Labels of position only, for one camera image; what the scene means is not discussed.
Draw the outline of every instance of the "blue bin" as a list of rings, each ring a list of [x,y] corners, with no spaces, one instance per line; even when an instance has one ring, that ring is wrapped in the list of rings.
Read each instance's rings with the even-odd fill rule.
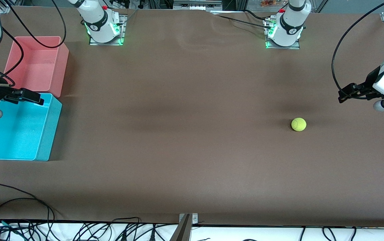
[[[50,159],[62,104],[50,93],[41,93],[44,105],[0,101],[0,160]]]

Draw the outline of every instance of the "white floor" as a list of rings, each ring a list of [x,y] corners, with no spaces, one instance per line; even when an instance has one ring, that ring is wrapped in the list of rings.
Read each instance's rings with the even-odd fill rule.
[[[98,224],[91,228],[91,232],[97,231],[103,224]],[[79,229],[82,227],[81,223],[56,223],[52,227],[52,231],[61,241],[72,241],[74,236],[77,234]],[[112,234],[107,231],[103,234],[103,230],[94,234],[94,236],[102,235],[98,240],[99,241],[114,241],[116,237],[124,230],[126,224],[112,224]],[[151,224],[147,224],[143,227],[137,229],[136,236],[143,234],[145,231],[152,229]],[[157,228],[158,233],[168,241],[176,225],[163,226]],[[48,225],[42,224],[39,226],[39,229],[43,233],[48,232]],[[353,234],[353,229],[349,228],[337,228],[332,229],[337,241],[350,241]],[[220,228],[220,227],[200,227],[193,228],[191,241],[202,241],[208,239],[209,241],[243,241],[246,239],[254,239],[256,241],[298,241],[302,228],[290,228],[290,227],[274,227],[274,228]],[[80,240],[85,241],[90,238],[90,232],[86,231],[85,234],[80,237]],[[330,236],[329,231],[326,229],[327,235],[333,240]],[[151,232],[146,233],[145,235],[137,238],[136,241],[149,241]],[[1,239],[6,239],[7,233],[1,235]],[[19,235],[11,234],[11,241],[24,241]],[[134,233],[128,236],[128,241],[133,241]],[[49,241],[55,241],[56,239],[49,235]],[[90,241],[96,241],[95,238],[90,238]],[[161,241],[162,239],[156,235],[156,241]],[[302,241],[327,241],[327,239],[322,234],[321,228],[307,228],[305,230]],[[384,229],[357,229],[357,234],[354,237],[354,241],[384,241]]]

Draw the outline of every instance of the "yellow-green ball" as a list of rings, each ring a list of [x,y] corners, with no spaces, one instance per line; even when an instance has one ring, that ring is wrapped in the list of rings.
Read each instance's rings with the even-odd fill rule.
[[[306,128],[306,121],[302,118],[295,118],[292,120],[292,128],[296,131],[302,131]]]

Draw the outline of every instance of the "brown table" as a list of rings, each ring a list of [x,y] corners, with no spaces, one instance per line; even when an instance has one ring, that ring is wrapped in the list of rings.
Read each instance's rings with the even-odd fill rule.
[[[17,10],[35,35],[62,35],[54,8]],[[384,226],[384,113],[339,104],[330,72],[359,15],[311,14],[301,49],[284,51],[204,11],[140,10],[124,46],[89,46],[77,10],[62,13],[70,56],[51,161],[0,161],[1,183],[67,220],[197,212],[217,224]],[[2,22],[27,35],[13,14]],[[11,43],[0,45],[1,70]],[[342,44],[337,77],[360,83],[383,60],[384,23],[371,15]],[[301,133],[289,128],[298,116]],[[0,203],[20,196],[0,188]],[[17,202],[0,218],[46,211]]]

